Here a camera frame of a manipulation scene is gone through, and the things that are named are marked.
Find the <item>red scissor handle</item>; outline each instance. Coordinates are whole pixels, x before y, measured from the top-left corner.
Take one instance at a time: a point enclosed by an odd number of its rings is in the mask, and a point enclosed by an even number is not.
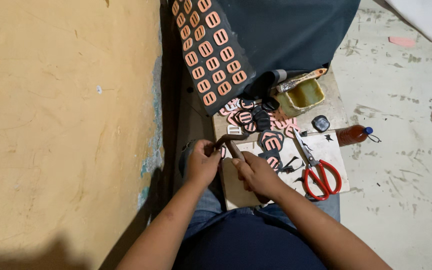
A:
[[[323,165],[326,167],[329,167],[329,169],[331,169],[333,171],[333,173],[336,175],[336,187],[334,188],[334,190],[331,190],[331,187],[329,186],[328,179],[326,177],[326,172],[325,172]],[[335,167],[333,167],[333,165],[327,163],[326,161],[324,161],[322,159],[319,160],[318,166],[321,169],[322,179],[324,181],[324,185],[326,186],[328,192],[333,194],[333,195],[338,193],[339,190],[341,190],[341,185],[342,185],[341,175],[339,175],[338,170]]]
[[[308,168],[308,169],[304,170],[304,185],[305,185],[306,190],[309,193],[309,195],[311,195],[313,198],[315,198],[318,201],[324,201],[324,200],[329,198],[330,194],[336,194],[339,192],[339,190],[341,189],[341,182],[342,181],[341,181],[341,176],[339,175],[339,172],[331,164],[320,159],[318,166],[319,166],[319,169],[321,170],[323,182],[318,178],[318,176],[315,174],[315,172],[312,169]],[[325,169],[323,166],[329,167],[329,169],[331,169],[334,172],[334,174],[336,175],[336,188],[334,190],[331,190],[331,187],[329,186],[328,179],[326,177],[326,172],[325,172]],[[311,176],[314,178],[314,181],[316,182],[318,187],[321,189],[321,191],[323,193],[322,196],[315,196],[313,194],[313,192],[311,191],[311,189],[309,188],[309,182],[308,182],[309,174],[311,174]]]

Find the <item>dark blue shirt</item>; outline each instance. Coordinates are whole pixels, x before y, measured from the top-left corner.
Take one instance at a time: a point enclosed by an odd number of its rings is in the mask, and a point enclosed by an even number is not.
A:
[[[185,240],[173,269],[326,269],[301,239],[262,217],[236,215]]]

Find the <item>hammer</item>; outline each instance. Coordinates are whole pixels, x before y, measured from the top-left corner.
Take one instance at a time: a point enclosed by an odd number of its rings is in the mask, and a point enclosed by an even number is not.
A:
[[[233,141],[243,141],[248,137],[249,137],[249,134],[247,134],[247,133],[244,133],[242,135],[224,134],[214,144],[214,147],[219,150],[219,149],[221,149],[221,146],[223,146],[223,144],[226,144],[226,148],[231,153],[231,156],[233,158],[237,158],[237,159],[240,159],[240,160],[246,162],[243,154],[241,153],[241,151],[238,149],[238,147],[236,146],[236,144]],[[258,198],[260,203],[267,203],[270,201],[270,199],[268,199],[267,197],[265,197],[263,195],[257,194],[256,192],[254,194],[256,195],[256,198]]]

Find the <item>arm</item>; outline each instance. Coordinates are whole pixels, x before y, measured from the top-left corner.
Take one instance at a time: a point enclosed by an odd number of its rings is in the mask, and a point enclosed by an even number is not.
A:
[[[188,158],[187,180],[124,255],[118,270],[171,269],[201,195],[213,181],[221,154],[199,140]]]
[[[246,190],[272,199],[331,269],[391,269],[367,244],[345,226],[285,184],[266,160],[243,152],[246,162],[234,159]]]

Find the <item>hand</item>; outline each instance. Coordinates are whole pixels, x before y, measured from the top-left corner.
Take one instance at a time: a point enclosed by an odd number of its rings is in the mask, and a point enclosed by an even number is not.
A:
[[[244,189],[254,191],[275,200],[279,192],[288,185],[275,173],[268,162],[250,152],[242,152],[246,162],[233,158],[232,163],[237,169],[238,179],[243,181]]]
[[[206,188],[213,181],[221,160],[221,153],[219,150],[213,151],[213,145],[214,143],[208,140],[196,142],[188,158],[187,182]]]

